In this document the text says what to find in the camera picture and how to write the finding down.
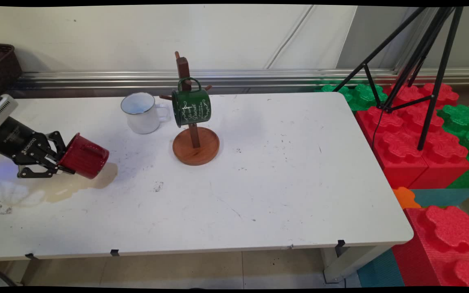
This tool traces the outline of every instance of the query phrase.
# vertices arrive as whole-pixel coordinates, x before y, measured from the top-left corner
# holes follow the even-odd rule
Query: white table
[[[199,126],[218,134],[220,150],[202,166],[173,155],[184,130],[174,117],[137,135],[121,100],[18,100],[13,118],[59,130],[66,143],[81,132],[110,158],[94,180],[18,179],[0,155],[0,260],[333,248],[344,240],[351,248],[326,263],[333,280],[413,236],[339,93],[211,96],[213,116]]]

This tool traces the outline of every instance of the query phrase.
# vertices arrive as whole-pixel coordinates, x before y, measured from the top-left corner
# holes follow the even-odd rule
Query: floor
[[[320,249],[33,260],[25,286],[285,289],[361,287],[357,274],[326,284]]]

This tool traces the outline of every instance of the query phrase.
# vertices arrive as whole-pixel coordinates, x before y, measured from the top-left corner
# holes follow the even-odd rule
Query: robotic arm
[[[50,178],[59,170],[69,174],[75,171],[59,165],[59,160],[66,152],[65,143],[59,133],[48,134],[35,132],[10,117],[17,101],[10,95],[0,96],[0,154],[10,158],[19,167],[18,178]],[[50,147],[52,141],[55,150]],[[45,172],[36,173],[27,165],[41,165]]]

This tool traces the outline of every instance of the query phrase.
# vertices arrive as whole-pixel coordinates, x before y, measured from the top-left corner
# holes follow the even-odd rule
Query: wooden mug holder
[[[175,52],[177,57],[177,70],[178,78],[190,77],[189,64],[185,57],[180,57],[178,52]],[[183,91],[191,90],[191,81],[186,80],[182,83]],[[161,95],[160,98],[172,100],[171,96]],[[204,165],[211,161],[220,148],[220,139],[214,131],[205,127],[198,127],[196,123],[189,124],[189,128],[180,132],[173,140],[173,153],[184,164],[191,166]]]

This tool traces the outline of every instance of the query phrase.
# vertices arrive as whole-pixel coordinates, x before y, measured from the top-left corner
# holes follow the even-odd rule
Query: white mug
[[[159,116],[157,108],[165,108],[166,114]],[[121,102],[121,109],[126,113],[128,126],[140,135],[157,130],[160,122],[168,120],[169,106],[155,104],[154,96],[148,93],[133,93]]]

